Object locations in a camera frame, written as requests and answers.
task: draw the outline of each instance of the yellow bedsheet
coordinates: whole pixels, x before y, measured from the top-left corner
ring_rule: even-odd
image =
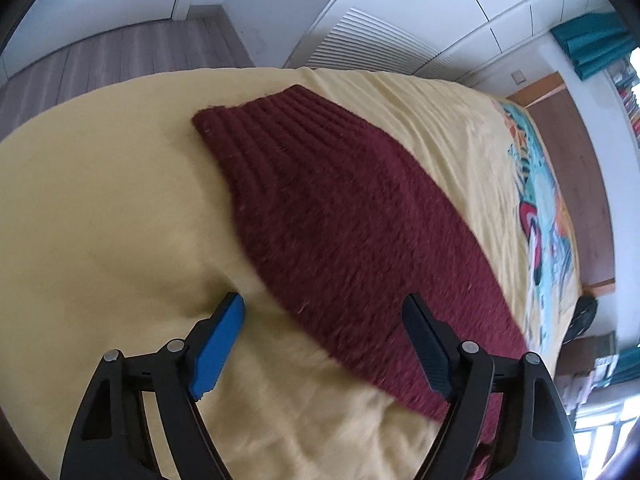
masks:
[[[228,290],[245,298],[246,323],[198,406],[231,474],[413,477],[437,424],[350,376],[275,303],[238,245],[226,183],[190,123],[207,105],[293,84],[397,139],[477,237],[523,333],[539,330],[514,163],[526,139],[523,147],[517,121],[484,94],[387,73],[266,68],[165,73],[102,88],[0,144],[0,405],[50,478],[60,473],[103,352],[156,351],[185,336]],[[555,208],[572,239],[561,199]],[[545,347],[530,338],[551,372],[580,292],[570,253],[562,291],[553,286],[545,300],[553,319]],[[177,478],[156,437],[157,413],[150,425],[164,475]]]

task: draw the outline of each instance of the wooden floor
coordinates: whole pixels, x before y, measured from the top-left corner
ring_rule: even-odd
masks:
[[[253,64],[223,13],[111,30],[66,46],[9,79],[0,88],[0,140],[44,110],[101,86],[159,72],[247,66]]]

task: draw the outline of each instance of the cartoon print on bedsheet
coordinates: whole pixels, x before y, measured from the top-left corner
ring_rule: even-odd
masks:
[[[529,245],[525,340],[530,350],[543,352],[557,321],[554,305],[562,300],[566,279],[574,268],[571,239],[558,184],[535,127],[516,105],[496,104],[513,139],[509,155],[520,198],[518,222]]]

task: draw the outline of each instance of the maroon fabric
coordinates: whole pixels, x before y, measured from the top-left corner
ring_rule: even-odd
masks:
[[[526,346],[473,233],[384,131],[301,86],[193,124],[230,185],[246,254],[280,304],[336,360],[437,420],[400,319],[419,292],[461,339],[519,358]],[[499,406],[490,407],[490,437]]]

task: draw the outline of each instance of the teal curtain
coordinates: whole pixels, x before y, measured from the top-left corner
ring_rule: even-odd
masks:
[[[585,14],[552,28],[551,33],[583,81],[637,46],[615,12]]]
[[[609,384],[626,383],[640,378],[640,348],[630,348],[620,352],[618,364],[613,370]]]

